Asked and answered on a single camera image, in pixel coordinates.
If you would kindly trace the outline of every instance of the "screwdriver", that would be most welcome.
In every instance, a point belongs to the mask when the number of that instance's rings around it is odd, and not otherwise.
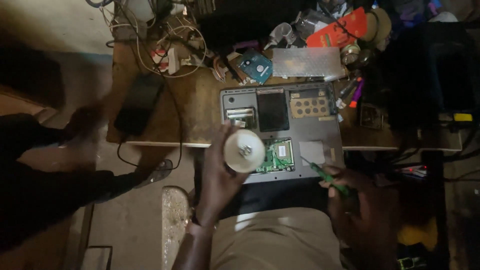
[[[312,170],[314,170],[315,172],[317,172],[317,174],[320,177],[322,177],[325,180],[325,182],[332,183],[332,186],[335,187],[338,191],[340,191],[340,193],[344,197],[348,197],[350,195],[350,189],[347,186],[334,184],[333,183],[333,177],[331,175],[326,174],[325,171],[322,168],[320,168],[320,166],[318,166],[317,164],[315,164],[313,162],[308,161],[306,158],[304,158],[302,156],[300,156],[300,157],[304,161],[308,162],[308,164],[310,164],[310,168]]]

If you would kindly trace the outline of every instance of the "wooden table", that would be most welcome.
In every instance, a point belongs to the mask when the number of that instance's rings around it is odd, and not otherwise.
[[[109,117],[107,141],[120,142],[120,133],[113,123],[122,106],[127,91],[139,73],[135,63],[135,55],[128,44],[115,43],[113,50],[113,84],[107,101]],[[145,63],[150,63],[144,55]],[[178,74],[186,73],[193,67],[182,67]],[[304,78],[291,77],[283,79],[271,76],[266,85],[303,82]],[[335,82],[336,91],[344,83]],[[217,81],[207,68],[199,68],[195,73],[182,78],[168,79],[168,85],[175,95],[182,114],[184,128],[184,145],[189,147],[208,147],[212,134],[219,127],[220,95],[227,87],[239,87],[235,80],[227,79],[225,83]],[[396,149],[402,136],[393,134],[386,121],[383,130],[375,130],[358,125],[357,113],[353,108],[340,110],[343,121],[340,123],[344,149],[356,150],[388,150]],[[451,134],[445,130],[424,134],[422,147],[458,151],[461,149],[459,134]],[[144,146],[179,146],[179,120],[172,96],[164,91],[157,103],[150,122],[141,136],[131,137],[127,143]]]

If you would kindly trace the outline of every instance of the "beige shirt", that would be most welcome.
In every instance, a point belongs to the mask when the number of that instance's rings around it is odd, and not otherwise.
[[[330,218],[310,208],[243,214],[221,220],[212,270],[340,270]]]

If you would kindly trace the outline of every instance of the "wall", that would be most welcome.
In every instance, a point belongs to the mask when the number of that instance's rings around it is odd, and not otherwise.
[[[33,49],[112,54],[101,12],[84,0],[0,0],[0,29]]]

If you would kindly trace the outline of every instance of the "laptop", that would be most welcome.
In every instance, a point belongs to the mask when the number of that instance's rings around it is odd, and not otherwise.
[[[220,108],[222,123],[252,130],[265,145],[246,184],[317,177],[308,162],[345,166],[331,83],[223,89]]]

